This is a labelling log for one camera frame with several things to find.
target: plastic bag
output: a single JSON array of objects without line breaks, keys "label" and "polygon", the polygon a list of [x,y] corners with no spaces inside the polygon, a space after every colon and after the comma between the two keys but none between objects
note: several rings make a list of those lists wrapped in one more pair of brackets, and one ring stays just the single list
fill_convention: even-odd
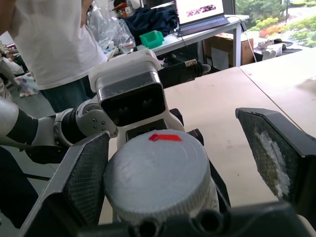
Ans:
[{"label": "plastic bag", "polygon": [[111,41],[123,53],[130,52],[136,46],[135,39],[124,20],[114,17],[105,5],[94,5],[89,13],[88,26],[103,51],[108,48]]}]

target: cardboard box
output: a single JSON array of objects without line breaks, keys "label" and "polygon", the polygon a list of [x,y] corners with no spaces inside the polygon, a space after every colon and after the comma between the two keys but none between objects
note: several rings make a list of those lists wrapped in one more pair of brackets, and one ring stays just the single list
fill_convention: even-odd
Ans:
[{"label": "cardboard box", "polygon": [[[203,40],[203,49],[205,56],[212,56],[211,48],[216,48],[228,52],[229,65],[233,65],[233,34],[222,33],[211,38]],[[253,39],[249,39],[253,48]],[[253,55],[249,47],[249,42],[246,36],[241,37],[241,64],[253,63]]]}]

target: tree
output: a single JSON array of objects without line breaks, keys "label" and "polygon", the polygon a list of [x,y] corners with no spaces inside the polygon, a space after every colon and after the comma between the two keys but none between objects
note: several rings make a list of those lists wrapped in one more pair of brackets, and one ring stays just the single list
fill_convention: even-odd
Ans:
[{"label": "tree", "polygon": [[281,18],[283,6],[280,0],[236,0],[236,14],[249,15],[247,27],[253,27],[257,21],[269,17]]}]

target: container lid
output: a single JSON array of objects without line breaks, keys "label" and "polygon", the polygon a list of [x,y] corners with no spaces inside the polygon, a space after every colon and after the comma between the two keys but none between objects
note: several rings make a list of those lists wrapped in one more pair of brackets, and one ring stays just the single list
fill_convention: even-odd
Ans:
[{"label": "container lid", "polygon": [[113,210],[130,222],[144,217],[162,221],[200,208],[211,180],[202,144],[175,130],[128,141],[109,161],[104,178]]}]

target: red marking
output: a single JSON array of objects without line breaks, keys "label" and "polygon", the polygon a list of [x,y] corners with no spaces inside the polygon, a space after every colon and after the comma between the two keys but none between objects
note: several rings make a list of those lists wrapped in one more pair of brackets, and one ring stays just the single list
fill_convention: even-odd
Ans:
[{"label": "red marking", "polygon": [[149,140],[151,140],[153,142],[155,142],[157,140],[182,142],[181,137],[179,137],[178,135],[173,135],[173,134],[154,134],[149,138]]}]

